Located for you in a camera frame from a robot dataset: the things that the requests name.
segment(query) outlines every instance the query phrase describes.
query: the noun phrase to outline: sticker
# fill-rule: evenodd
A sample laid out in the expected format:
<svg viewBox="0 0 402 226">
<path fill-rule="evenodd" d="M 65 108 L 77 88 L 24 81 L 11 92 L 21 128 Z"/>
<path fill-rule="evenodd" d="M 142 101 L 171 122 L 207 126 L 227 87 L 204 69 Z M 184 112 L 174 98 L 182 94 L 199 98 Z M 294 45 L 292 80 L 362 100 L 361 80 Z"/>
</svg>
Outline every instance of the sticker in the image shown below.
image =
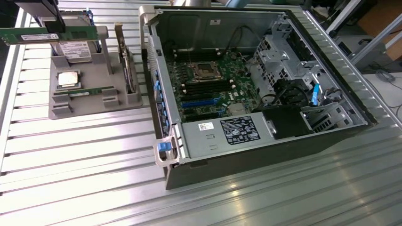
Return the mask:
<svg viewBox="0 0 402 226">
<path fill-rule="evenodd" d="M 220 24 L 220 20 L 211 20 L 210 21 L 210 25 L 219 25 Z"/>
<path fill-rule="evenodd" d="M 214 124 L 211 122 L 199 124 L 200 131 L 214 129 Z"/>
<path fill-rule="evenodd" d="M 59 39 L 57 34 L 25 34 L 21 35 L 24 41 Z"/>
<path fill-rule="evenodd" d="M 220 124 L 230 145 L 260 139 L 251 116 L 222 120 Z"/>
<path fill-rule="evenodd" d="M 85 92 L 85 93 L 72 93 L 69 94 L 69 97 L 80 97 L 80 96 L 88 96 L 89 95 L 89 92 Z"/>
<path fill-rule="evenodd" d="M 60 42 L 60 47 L 67 59 L 91 57 L 85 41 Z"/>
</svg>

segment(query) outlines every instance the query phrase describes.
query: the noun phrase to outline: hard drive label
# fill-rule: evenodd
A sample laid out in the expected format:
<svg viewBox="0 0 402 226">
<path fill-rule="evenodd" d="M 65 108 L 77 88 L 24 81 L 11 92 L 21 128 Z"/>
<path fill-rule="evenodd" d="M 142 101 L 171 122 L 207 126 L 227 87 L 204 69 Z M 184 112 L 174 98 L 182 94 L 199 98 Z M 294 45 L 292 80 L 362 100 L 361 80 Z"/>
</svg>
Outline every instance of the hard drive label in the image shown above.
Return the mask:
<svg viewBox="0 0 402 226">
<path fill-rule="evenodd" d="M 260 139 L 251 116 L 220 120 L 220 124 L 230 145 Z"/>
<path fill-rule="evenodd" d="M 91 57 L 85 41 L 60 42 L 60 47 L 67 59 Z"/>
</svg>

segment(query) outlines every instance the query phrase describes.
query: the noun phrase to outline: green ram stick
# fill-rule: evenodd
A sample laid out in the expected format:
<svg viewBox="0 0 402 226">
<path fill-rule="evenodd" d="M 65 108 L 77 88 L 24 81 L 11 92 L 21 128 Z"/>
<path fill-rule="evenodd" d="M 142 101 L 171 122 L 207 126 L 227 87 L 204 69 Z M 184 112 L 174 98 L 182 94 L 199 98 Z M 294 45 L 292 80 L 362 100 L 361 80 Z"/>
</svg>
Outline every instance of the green ram stick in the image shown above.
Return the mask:
<svg viewBox="0 0 402 226">
<path fill-rule="evenodd" d="M 53 94 L 55 95 L 68 94 L 71 97 L 79 97 L 79 96 L 101 94 L 103 89 L 112 89 L 112 88 L 114 88 L 114 86 L 88 88 L 88 89 L 75 89 L 75 90 L 69 90 L 69 91 L 55 92 Z"/>
<path fill-rule="evenodd" d="M 68 26 L 64 33 L 48 33 L 44 27 L 0 28 L 0 38 L 7 45 L 85 41 L 97 40 L 97 31 L 93 26 Z"/>
</svg>

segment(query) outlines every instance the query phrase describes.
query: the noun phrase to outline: slotted metal surface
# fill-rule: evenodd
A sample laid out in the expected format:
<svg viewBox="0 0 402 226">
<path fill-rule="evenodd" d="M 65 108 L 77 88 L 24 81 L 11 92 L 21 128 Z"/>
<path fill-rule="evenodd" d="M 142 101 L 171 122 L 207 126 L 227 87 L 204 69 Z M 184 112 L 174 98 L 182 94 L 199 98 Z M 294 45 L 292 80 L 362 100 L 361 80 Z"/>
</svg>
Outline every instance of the slotted metal surface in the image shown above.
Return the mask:
<svg viewBox="0 0 402 226">
<path fill-rule="evenodd" d="M 138 7 L 160 1 L 59 2 L 65 10 L 91 8 L 96 24 L 110 29 L 110 51 L 116 51 L 114 22 L 124 22 L 146 104 L 127 111 L 49 120 L 49 46 L 11 47 L 0 88 L 8 99 L 0 115 L 1 226 L 402 222 L 401 129 L 298 7 L 286 8 L 341 68 L 379 125 L 321 154 L 166 191 L 151 151 L 155 134 L 138 33 Z M 35 26 L 21 12 L 19 24 Z"/>
</svg>

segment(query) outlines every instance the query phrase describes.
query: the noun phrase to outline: green circuit board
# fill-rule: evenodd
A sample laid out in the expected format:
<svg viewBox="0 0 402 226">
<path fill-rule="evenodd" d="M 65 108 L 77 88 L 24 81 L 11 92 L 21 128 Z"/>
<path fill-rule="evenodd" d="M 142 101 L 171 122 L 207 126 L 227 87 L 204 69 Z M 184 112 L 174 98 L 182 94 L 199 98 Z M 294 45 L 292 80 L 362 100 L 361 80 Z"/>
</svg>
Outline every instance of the green circuit board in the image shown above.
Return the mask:
<svg viewBox="0 0 402 226">
<path fill-rule="evenodd" d="M 170 79 L 174 87 L 175 99 L 183 122 L 196 121 L 195 118 L 199 115 L 211 113 L 218 113 L 218 118 L 231 116 L 232 114 L 228 110 L 228 106 L 231 104 L 240 103 L 244 108 L 244 113 L 250 113 L 251 110 L 258 107 L 260 99 L 252 80 L 246 76 L 246 73 L 248 71 L 247 67 L 244 66 L 242 58 L 239 56 L 235 58 L 232 54 L 232 52 L 228 52 L 216 61 L 168 63 Z M 231 87 L 228 91 L 208 93 L 216 100 L 214 105 L 183 108 L 182 98 L 188 96 L 183 93 L 183 83 L 195 83 L 194 65 L 196 64 L 215 65 L 220 73 L 220 80 L 232 80 L 231 86 L 235 85 L 235 87 Z"/>
<path fill-rule="evenodd" d="M 67 26 L 63 33 L 48 33 L 45 27 L 0 28 L 0 38 L 8 46 L 99 39 L 95 26 Z"/>
</svg>

